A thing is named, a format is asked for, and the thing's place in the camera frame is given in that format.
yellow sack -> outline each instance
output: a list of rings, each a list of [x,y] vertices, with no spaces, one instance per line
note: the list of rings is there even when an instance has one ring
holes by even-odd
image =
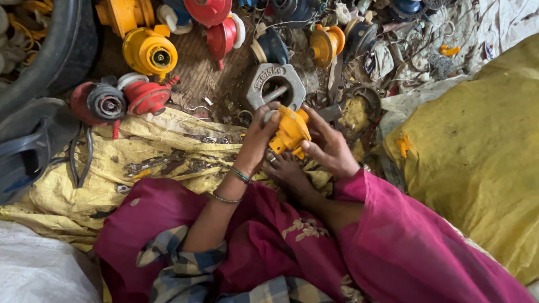
[[[538,50],[539,34],[518,43],[384,140],[410,195],[524,284],[539,278]]]
[[[117,192],[118,185],[133,186],[137,181],[129,176],[126,165],[181,153],[177,162],[150,167],[146,177],[179,180],[197,194],[212,192],[228,170],[223,164],[233,164],[241,145],[202,143],[201,139],[226,136],[238,143],[244,132],[243,127],[205,122],[173,108],[167,108],[159,116],[126,117],[117,140],[111,138],[112,127],[94,127],[94,158],[83,188],[74,189],[68,163],[48,167],[21,201],[0,208],[0,218],[88,251],[103,228],[104,218],[126,196]],[[87,153],[86,144],[77,146],[75,159],[79,175]],[[330,173],[318,170],[306,173],[317,188],[331,192],[331,184],[326,184]],[[256,180],[265,178],[264,174],[254,177]]]

black cable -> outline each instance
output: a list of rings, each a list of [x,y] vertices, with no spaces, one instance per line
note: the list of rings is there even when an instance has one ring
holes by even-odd
[[[85,130],[86,144],[88,145],[88,159],[86,160],[86,165],[84,166],[82,175],[80,175],[79,182],[77,183],[77,188],[82,188],[82,186],[84,185],[84,179],[86,179],[86,175],[88,175],[88,172],[90,171],[90,166],[92,165],[92,160],[94,159],[94,147],[92,144],[92,127],[87,125],[85,127]]]
[[[73,176],[73,184],[75,188],[78,188],[77,186],[79,184],[79,176],[77,175],[77,165],[75,164],[75,147],[77,146],[77,142],[79,141],[81,129],[82,129],[82,122],[79,125],[77,134],[71,140],[70,147],[69,147],[69,164],[70,164],[71,175]]]

metal ring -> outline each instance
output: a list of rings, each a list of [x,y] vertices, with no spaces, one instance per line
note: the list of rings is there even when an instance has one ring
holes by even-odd
[[[266,154],[266,160],[268,160],[269,163],[272,163],[273,161],[275,161],[277,158],[275,157],[275,155],[273,153],[267,153]]]

woman's right hand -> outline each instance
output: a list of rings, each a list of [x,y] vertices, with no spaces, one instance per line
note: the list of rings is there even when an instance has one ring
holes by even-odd
[[[341,132],[334,130],[314,109],[306,105],[302,105],[301,108],[309,115],[309,125],[326,141],[325,146],[320,148],[314,142],[303,140],[301,142],[303,151],[338,178],[354,176],[360,165],[354,159]]]

hand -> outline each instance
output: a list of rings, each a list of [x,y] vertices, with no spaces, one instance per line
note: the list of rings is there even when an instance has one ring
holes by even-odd
[[[279,112],[277,111],[273,112],[270,120],[264,125],[266,113],[277,109],[279,105],[277,101],[269,102],[254,112],[253,122],[243,138],[243,145],[234,163],[234,168],[247,176],[252,176],[260,170],[268,143],[279,128]]]
[[[306,105],[302,105],[301,108],[309,115],[309,124],[314,128],[312,133],[320,133],[326,141],[326,144],[320,148],[315,142],[303,140],[301,141],[303,151],[338,178],[354,176],[360,169],[360,165],[354,159],[344,136],[334,130],[312,108]]]

